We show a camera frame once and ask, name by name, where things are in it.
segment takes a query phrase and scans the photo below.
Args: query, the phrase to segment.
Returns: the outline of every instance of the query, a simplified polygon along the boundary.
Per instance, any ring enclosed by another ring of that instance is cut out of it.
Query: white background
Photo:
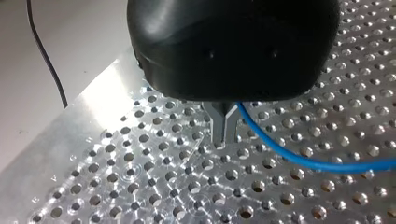
[[[32,0],[35,26],[72,102],[130,47],[127,0]],[[0,171],[63,111],[26,19],[0,0]]]

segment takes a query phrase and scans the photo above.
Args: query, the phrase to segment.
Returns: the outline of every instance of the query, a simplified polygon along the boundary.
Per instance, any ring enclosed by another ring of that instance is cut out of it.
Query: blue cable
[[[262,139],[262,141],[270,147],[273,151],[281,155],[288,161],[296,163],[298,165],[305,166],[313,170],[320,170],[339,174],[361,174],[369,170],[373,171],[387,171],[392,168],[396,168],[396,160],[381,160],[381,161],[368,161],[368,162],[357,162],[349,164],[337,164],[326,161],[315,161],[299,155],[283,148],[276,141],[271,139],[259,125],[251,118],[245,107],[241,102],[236,103],[242,117],[250,126],[250,128]]]

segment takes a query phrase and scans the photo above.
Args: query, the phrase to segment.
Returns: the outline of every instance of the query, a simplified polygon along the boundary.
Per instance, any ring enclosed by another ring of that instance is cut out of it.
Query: screw hole
[[[72,194],[79,194],[81,192],[81,185],[80,184],[76,184],[74,185],[71,189],[70,192]]]
[[[225,177],[230,180],[230,181],[234,181],[238,178],[238,172],[235,170],[229,170],[225,173]]]
[[[101,200],[102,199],[101,199],[101,197],[99,195],[93,195],[90,198],[90,205],[96,206],[96,205],[98,205],[101,202]]]
[[[294,195],[284,193],[280,196],[280,201],[285,205],[291,205],[294,203]]]
[[[250,206],[242,207],[239,209],[239,215],[245,219],[251,218],[253,216],[253,208]]]
[[[258,193],[262,192],[264,190],[264,187],[265,184],[260,180],[253,181],[253,183],[251,184],[251,188],[253,189],[253,191]]]
[[[56,208],[52,209],[52,211],[50,212],[50,216],[53,218],[58,218],[61,216],[61,214],[62,214],[61,207],[56,207]]]

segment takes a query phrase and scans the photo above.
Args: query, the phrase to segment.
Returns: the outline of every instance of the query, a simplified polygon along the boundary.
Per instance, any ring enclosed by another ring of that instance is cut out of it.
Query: aluminum plate
[[[279,144],[332,161],[396,158],[396,4],[341,3],[307,94],[248,110]],[[199,103],[164,97],[129,49],[1,174],[6,223],[396,223],[396,173],[315,172],[277,156],[244,121],[210,144]]]

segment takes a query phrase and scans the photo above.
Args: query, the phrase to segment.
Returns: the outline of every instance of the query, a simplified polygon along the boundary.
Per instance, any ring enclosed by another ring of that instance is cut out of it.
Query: hole
[[[300,149],[300,154],[304,157],[312,157],[312,155],[314,155],[314,150],[312,150],[312,148],[310,147],[302,147]]]
[[[190,174],[192,174],[193,170],[194,169],[189,166],[189,167],[186,167],[186,169],[184,169],[184,173],[186,173],[186,175],[190,175]]]
[[[116,190],[111,190],[111,192],[109,193],[109,196],[112,199],[116,199],[119,197],[119,193]]]
[[[151,152],[151,149],[149,149],[149,148],[145,148],[142,151],[143,155],[145,155],[145,156],[147,156],[150,152]]]
[[[99,217],[97,214],[94,214],[94,215],[91,217],[91,222],[93,222],[93,223],[99,223],[99,222],[100,222],[100,217]]]
[[[75,170],[72,172],[73,177],[78,177],[79,176],[79,171]]]
[[[72,208],[74,211],[77,211],[80,207],[81,207],[81,205],[79,205],[79,203],[73,203],[72,206],[71,206],[71,208]]]
[[[303,196],[304,196],[305,198],[311,198],[311,197],[314,197],[314,196],[315,196],[314,190],[311,189],[311,188],[307,188],[307,187],[303,188],[303,189],[301,190],[301,193],[303,194]]]
[[[278,115],[281,115],[281,114],[285,113],[285,109],[282,107],[276,108],[275,113]]]
[[[112,151],[114,151],[114,149],[116,149],[116,147],[114,145],[108,145],[105,147],[106,152],[112,152]]]
[[[198,139],[201,139],[202,136],[203,136],[203,134],[202,134],[201,132],[193,133],[193,134],[192,134],[192,139],[193,139],[194,141],[196,141],[196,140],[198,140]]]
[[[228,214],[221,215],[220,222],[221,223],[230,223],[231,222],[231,216],[228,215]]]
[[[321,184],[321,188],[325,192],[333,192],[335,190],[335,185],[334,182],[332,182],[331,180],[325,180]]]
[[[195,210],[198,210],[198,211],[205,211],[204,203],[202,201],[196,201],[194,203],[194,208],[195,208]]]
[[[41,216],[40,215],[34,215],[32,220],[33,220],[33,222],[40,222],[41,221]]]
[[[162,137],[163,136],[163,130],[159,130],[156,134],[157,134],[157,136]]]
[[[171,172],[166,173],[165,179],[166,179],[166,181],[172,183],[172,182],[176,181],[176,176],[177,176],[176,172],[171,171]]]
[[[312,216],[314,216],[315,219],[323,220],[327,216],[327,211],[324,207],[322,206],[315,206],[312,211]]]
[[[207,171],[213,169],[213,161],[211,161],[211,160],[203,161],[202,168],[204,168],[204,170],[207,170]]]
[[[388,195],[387,190],[381,187],[374,187],[374,194],[380,197],[385,197]]]
[[[181,220],[184,216],[186,216],[186,211],[184,211],[183,207],[179,206],[173,210],[173,215],[177,220]]]
[[[189,122],[189,125],[190,125],[191,127],[195,127],[196,121],[195,121],[195,120],[191,120],[191,121]]]
[[[247,165],[245,166],[245,172],[248,174],[253,174],[253,172],[255,171],[256,167],[253,165]]]
[[[134,154],[132,154],[131,152],[126,153],[124,156],[125,161],[129,162],[129,161],[132,161],[133,159],[134,159]]]
[[[213,203],[216,205],[224,205],[225,204],[225,195],[222,193],[217,193],[213,195]]]
[[[143,166],[145,168],[145,170],[148,172],[149,170],[151,170],[152,168],[154,168],[154,163],[152,163],[151,161],[146,162],[146,164]]]
[[[127,133],[129,133],[131,131],[131,129],[130,128],[128,128],[128,127],[123,127],[122,129],[121,129],[121,133],[122,134],[127,134]]]
[[[62,193],[60,191],[56,191],[52,194],[54,199],[60,199],[62,197]]]
[[[364,179],[373,179],[374,176],[375,176],[375,174],[372,170],[369,170],[369,171],[361,174],[361,177]]]
[[[62,214],[61,207],[56,207],[56,208],[52,209],[52,211],[50,212],[50,216],[53,218],[58,218],[61,216],[61,214]]]
[[[121,212],[122,212],[121,207],[117,206],[117,207],[113,207],[113,208],[110,210],[109,214],[110,214],[110,216],[111,216],[112,218],[117,218],[117,217],[120,216]]]
[[[206,123],[210,122],[210,117],[208,115],[204,116],[204,122]]]
[[[128,175],[128,176],[132,176],[132,175],[134,175],[134,169],[129,169],[129,170],[127,170],[126,171],[126,174]]]
[[[162,122],[163,122],[163,119],[161,119],[161,118],[155,118],[155,119],[152,121],[152,123],[155,124],[155,125],[159,125],[159,124],[161,124]]]
[[[227,156],[227,155],[226,156],[221,156],[220,160],[221,160],[222,163],[227,163],[227,162],[230,161],[230,156]]]
[[[134,202],[131,204],[131,208],[132,208],[132,210],[136,211],[137,209],[140,208],[140,204],[138,202]]]
[[[93,179],[93,180],[91,180],[91,182],[90,182],[90,186],[93,187],[93,188],[98,187],[99,184],[100,184],[100,180],[99,180],[99,179]]]
[[[216,184],[216,178],[215,177],[209,177],[208,179],[207,179],[207,183],[209,184],[209,185],[215,185]]]
[[[355,193],[352,197],[352,200],[356,204],[365,205],[369,202],[369,199],[364,193]]]
[[[248,219],[253,217],[253,208],[250,206],[245,206],[239,209],[239,216],[242,218]]]
[[[280,195],[280,201],[285,205],[291,205],[294,203],[294,195],[290,193],[283,193]]]
[[[238,178],[238,172],[235,170],[229,170],[225,173],[225,177],[230,181],[234,181]]]
[[[172,132],[174,133],[178,133],[181,131],[181,125],[180,124],[175,124],[174,126],[172,126]]]
[[[81,192],[81,185],[80,184],[76,184],[74,185],[71,189],[70,192],[72,194],[79,194]]]
[[[270,126],[265,127],[265,130],[266,130],[268,133],[273,133],[273,132],[276,131],[276,127],[275,127],[274,125],[270,125]]]
[[[276,166],[276,162],[274,159],[265,159],[262,162],[262,166],[264,166],[265,169],[272,169]]]
[[[387,214],[388,214],[388,216],[391,217],[391,218],[396,218],[396,209],[395,209],[395,208],[390,208],[390,209],[388,209]]]
[[[157,215],[155,215],[155,217],[154,217],[154,222],[155,223],[163,223],[163,216],[161,215],[161,214],[157,214]]]
[[[181,145],[184,144],[184,140],[183,140],[182,138],[178,138],[178,139],[176,140],[176,143],[177,143],[179,146],[181,146]]]
[[[155,96],[149,96],[149,97],[148,97],[148,101],[149,101],[150,103],[154,103],[156,100],[157,100],[157,97],[155,97]]]
[[[113,137],[113,134],[112,134],[112,133],[106,133],[106,134],[105,134],[105,137],[106,137],[106,138],[111,138],[111,137]]]
[[[81,221],[81,219],[74,219],[72,222],[71,222],[71,224],[81,224],[82,223],[82,221]]]
[[[88,153],[88,155],[90,155],[90,157],[94,157],[94,156],[97,155],[97,153],[96,153],[95,150],[91,150],[91,151]]]
[[[161,196],[158,194],[153,194],[151,195],[151,197],[149,197],[149,202],[151,203],[151,205],[156,207],[161,203]]]
[[[237,155],[238,155],[239,159],[246,160],[249,156],[249,152],[246,148],[241,148],[238,150]]]
[[[191,116],[193,113],[194,113],[194,110],[192,109],[192,108],[190,108],[190,107],[187,107],[187,108],[185,108],[184,109],[184,112],[183,112],[186,116]]]
[[[175,107],[175,103],[173,103],[173,102],[167,102],[165,104],[166,109],[172,109],[173,107]]]
[[[101,197],[99,195],[93,195],[90,198],[90,205],[96,206],[96,205],[98,205],[100,203],[101,200],[102,199],[101,199]]]
[[[262,182],[260,180],[255,180],[251,184],[251,188],[253,189],[254,192],[260,193],[260,192],[264,191],[265,184],[264,184],[264,182]]]
[[[133,184],[130,184],[129,186],[128,186],[128,193],[131,193],[131,194],[133,194],[133,193],[137,193],[137,190],[139,189],[139,185],[138,184],[136,184],[136,183],[133,183]]]
[[[142,135],[140,135],[140,137],[139,137],[139,142],[141,142],[141,143],[145,143],[145,142],[147,142],[148,140],[149,140],[149,136],[146,135],[146,134],[142,134]]]
[[[154,179],[154,178],[151,178],[149,181],[148,181],[148,185],[150,186],[150,187],[153,187],[153,186],[155,186],[157,184],[157,181]]]
[[[171,163],[171,161],[172,161],[171,158],[165,157],[165,158],[163,159],[163,164],[164,164],[164,165],[169,165],[169,163]]]
[[[111,174],[107,177],[107,181],[110,183],[114,183],[119,179],[119,176],[117,174]]]
[[[91,173],[96,173],[99,170],[99,165],[97,163],[93,163],[88,167],[88,171]]]
[[[169,195],[170,195],[172,198],[176,198],[177,195],[178,195],[177,189],[172,189],[172,190],[169,192]]]
[[[270,116],[267,112],[259,112],[259,114],[257,115],[257,117],[259,117],[260,120],[266,120],[268,119]]]
[[[293,179],[295,179],[295,180],[304,179],[304,171],[303,171],[303,170],[300,170],[300,169],[292,170],[292,171],[290,172],[290,176],[291,176],[291,178],[293,178]]]
[[[332,204],[332,206],[337,210],[345,210],[347,208],[347,204],[344,201],[336,201]]]
[[[139,125],[137,125],[137,127],[139,128],[139,129],[144,129],[145,128],[145,124],[144,123],[139,123]]]
[[[116,164],[116,162],[113,159],[110,159],[110,160],[107,161],[107,165],[108,166],[113,166],[115,164]]]
[[[137,117],[137,118],[142,118],[143,115],[145,115],[145,113],[143,111],[141,111],[141,110],[138,110],[138,111],[136,111],[134,113],[134,116]]]
[[[189,184],[188,188],[191,193],[198,193],[200,190],[201,184],[198,182],[192,182]]]
[[[242,190],[241,189],[234,189],[233,190],[233,196],[240,198],[242,197]]]
[[[273,210],[274,202],[273,201],[262,202],[262,209],[264,209],[265,211]]]
[[[189,154],[188,151],[182,151],[182,152],[180,152],[180,153],[178,154],[178,157],[179,157],[181,160],[186,160],[186,159],[189,158],[189,156],[190,156],[190,154]]]
[[[160,143],[160,144],[158,145],[158,149],[161,150],[161,151],[164,151],[164,150],[168,149],[168,147],[169,147],[169,144],[167,144],[167,143],[165,143],[165,142]]]
[[[273,176],[273,177],[272,177],[272,182],[273,182],[275,185],[283,184],[283,177],[282,177],[282,176]]]

